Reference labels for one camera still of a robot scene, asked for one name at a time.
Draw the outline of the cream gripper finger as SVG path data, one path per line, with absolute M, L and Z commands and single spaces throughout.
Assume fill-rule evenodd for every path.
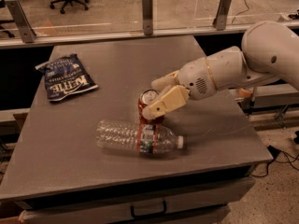
M 170 87 L 176 86 L 178 84 L 178 73 L 179 73 L 179 70 L 174 71 L 170 74 L 167 74 L 164 77 L 159 77 L 159 78 L 153 80 L 151 82 L 151 87 L 154 90 L 161 92 L 164 88 L 166 88 L 168 86 L 170 86 Z
M 143 109 L 142 115 L 148 120 L 157 119 L 186 105 L 189 97 L 189 92 L 185 87 L 181 85 L 167 86 Z

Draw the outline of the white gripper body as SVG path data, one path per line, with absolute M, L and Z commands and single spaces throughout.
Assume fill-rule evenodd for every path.
M 186 63 L 178 72 L 178 83 L 184 86 L 192 100 L 202 100 L 216 93 L 205 58 Z

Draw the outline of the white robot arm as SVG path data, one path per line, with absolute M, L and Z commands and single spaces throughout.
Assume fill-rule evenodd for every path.
M 230 88 L 251 88 L 279 79 L 299 90 L 299 36 L 274 21 L 260 21 L 232 46 L 186 63 L 151 82 L 159 95 L 143 108 L 145 119 L 157 119 L 184 105 Z

